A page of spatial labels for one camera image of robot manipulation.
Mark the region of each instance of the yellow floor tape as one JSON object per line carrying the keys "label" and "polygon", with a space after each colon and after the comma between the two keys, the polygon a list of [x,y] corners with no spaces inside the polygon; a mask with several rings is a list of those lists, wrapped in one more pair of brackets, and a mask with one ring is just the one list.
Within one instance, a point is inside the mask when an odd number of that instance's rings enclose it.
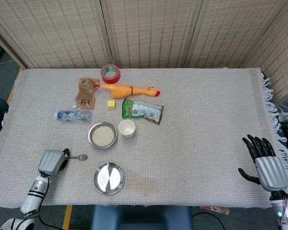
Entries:
{"label": "yellow floor tape", "polygon": [[63,222],[63,229],[64,230],[68,230],[69,223],[71,221],[71,216],[72,216],[72,205],[67,205],[66,211],[65,211],[64,222]]}
{"label": "yellow floor tape", "polygon": [[[16,80],[19,78],[19,74],[20,74],[22,71],[23,71],[23,69],[20,68],[19,71],[18,71]],[[9,95],[9,98],[8,98],[8,100],[7,100],[7,103],[8,103],[8,104],[10,104],[11,101],[12,101],[12,97],[13,97],[13,94],[14,94],[14,89],[15,89],[15,84],[13,85],[13,88],[12,88],[12,90],[11,90],[11,92],[10,92],[10,95]]]}

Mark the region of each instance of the woven screen panel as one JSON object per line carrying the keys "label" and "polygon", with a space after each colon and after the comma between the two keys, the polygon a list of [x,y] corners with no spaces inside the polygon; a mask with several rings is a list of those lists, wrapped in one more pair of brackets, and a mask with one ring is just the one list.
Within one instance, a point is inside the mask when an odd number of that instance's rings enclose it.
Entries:
{"label": "woven screen panel", "polygon": [[108,63],[92,0],[0,0],[0,23],[32,62],[30,68]]}
{"label": "woven screen panel", "polygon": [[207,0],[186,67],[239,68],[285,0]]}
{"label": "woven screen panel", "polygon": [[288,7],[269,27],[243,66],[260,67],[270,77],[270,87],[276,101],[288,94]]}
{"label": "woven screen panel", "polygon": [[119,67],[181,67],[199,1],[107,0]]}

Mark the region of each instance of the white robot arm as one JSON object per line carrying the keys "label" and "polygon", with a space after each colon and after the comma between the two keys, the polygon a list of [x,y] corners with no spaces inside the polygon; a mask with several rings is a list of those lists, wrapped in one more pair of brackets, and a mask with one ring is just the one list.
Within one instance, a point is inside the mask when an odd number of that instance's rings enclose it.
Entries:
{"label": "white robot arm", "polygon": [[47,149],[45,151],[38,166],[41,175],[34,180],[24,204],[20,208],[20,211],[24,214],[24,219],[9,219],[1,226],[0,230],[34,229],[35,218],[39,217],[41,205],[49,188],[50,176],[65,168],[68,160],[64,159],[64,155],[69,156],[69,154],[69,149],[64,151]]}
{"label": "white robot arm", "polygon": [[271,143],[263,138],[248,135],[249,140],[242,140],[249,149],[255,163],[258,177],[249,176],[242,168],[238,168],[241,176],[248,181],[261,186],[271,192],[270,202],[279,218],[279,230],[288,230],[288,194],[284,191],[288,187],[288,178],[280,159],[275,155]]}

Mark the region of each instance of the stainless steel bowl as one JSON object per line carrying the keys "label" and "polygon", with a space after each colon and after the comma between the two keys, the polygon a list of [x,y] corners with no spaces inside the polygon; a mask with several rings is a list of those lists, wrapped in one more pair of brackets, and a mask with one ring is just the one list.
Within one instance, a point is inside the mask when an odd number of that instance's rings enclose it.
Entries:
{"label": "stainless steel bowl", "polygon": [[[93,142],[93,133],[94,131],[98,128],[98,127],[101,127],[101,126],[108,126],[110,127],[112,130],[113,130],[113,133],[114,133],[114,137],[113,137],[113,140],[111,141],[110,144],[106,145],[106,146],[98,146],[97,144],[95,144]],[[116,129],[115,127],[110,124],[109,122],[98,122],[96,124],[94,124],[91,128],[90,128],[90,131],[88,132],[88,141],[90,142],[91,145],[93,145],[95,148],[97,149],[106,149],[106,148],[109,148],[111,145],[113,145],[113,143],[115,142],[116,140],[116,136],[117,136],[117,132],[116,132]]]}
{"label": "stainless steel bowl", "polygon": [[102,194],[117,193],[123,187],[124,182],[124,170],[113,162],[103,163],[94,174],[94,186]]}

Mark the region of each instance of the white paper cup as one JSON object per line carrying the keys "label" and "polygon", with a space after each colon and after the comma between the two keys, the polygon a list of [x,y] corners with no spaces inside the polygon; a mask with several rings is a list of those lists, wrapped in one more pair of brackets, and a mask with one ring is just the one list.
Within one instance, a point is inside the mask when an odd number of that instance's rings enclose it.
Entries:
{"label": "white paper cup", "polygon": [[124,137],[130,138],[134,135],[135,123],[132,120],[123,120],[119,124],[119,131]]}

